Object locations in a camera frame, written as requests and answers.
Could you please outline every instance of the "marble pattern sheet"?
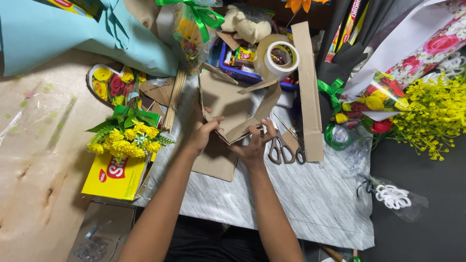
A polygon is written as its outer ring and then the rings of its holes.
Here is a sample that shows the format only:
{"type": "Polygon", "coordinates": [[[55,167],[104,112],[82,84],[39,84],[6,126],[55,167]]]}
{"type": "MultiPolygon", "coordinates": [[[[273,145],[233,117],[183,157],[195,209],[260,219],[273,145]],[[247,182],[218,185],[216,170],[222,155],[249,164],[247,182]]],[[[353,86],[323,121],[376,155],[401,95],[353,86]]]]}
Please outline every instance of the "marble pattern sheet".
{"type": "MultiPolygon", "coordinates": [[[[196,86],[197,78],[188,77],[177,106],[173,129],[166,133],[169,138],[178,139],[196,86]]],[[[251,112],[264,94],[265,90],[254,93],[251,112]]],[[[273,113],[291,126],[287,109],[275,106],[273,113]]],[[[278,126],[282,133],[286,130],[282,124],[278,123],[278,126]]],[[[134,205],[147,205],[166,174],[166,164],[173,147],[170,145],[159,151],[146,183],[148,189],[134,205]]],[[[270,143],[264,161],[298,238],[359,250],[374,246],[374,231],[369,219],[371,195],[360,189],[359,198],[356,197],[356,188],[369,174],[371,139],[353,143],[342,152],[336,152],[324,142],[325,160],[304,165],[297,162],[289,165],[272,163],[267,157],[269,147],[270,143]]],[[[252,189],[244,165],[238,161],[233,182],[191,172],[180,214],[257,229],[252,189]]]]}

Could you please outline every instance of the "teal paper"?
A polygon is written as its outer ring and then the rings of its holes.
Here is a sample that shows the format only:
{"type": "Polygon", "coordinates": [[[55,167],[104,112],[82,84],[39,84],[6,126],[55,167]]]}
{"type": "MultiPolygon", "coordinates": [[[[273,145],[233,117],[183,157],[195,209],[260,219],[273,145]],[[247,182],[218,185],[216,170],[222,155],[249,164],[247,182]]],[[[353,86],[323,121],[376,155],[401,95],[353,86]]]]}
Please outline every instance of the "teal paper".
{"type": "Polygon", "coordinates": [[[99,22],[31,0],[0,0],[5,76],[18,75],[77,48],[109,56],[151,76],[175,76],[178,59],[126,9],[101,0],[99,22]]]}

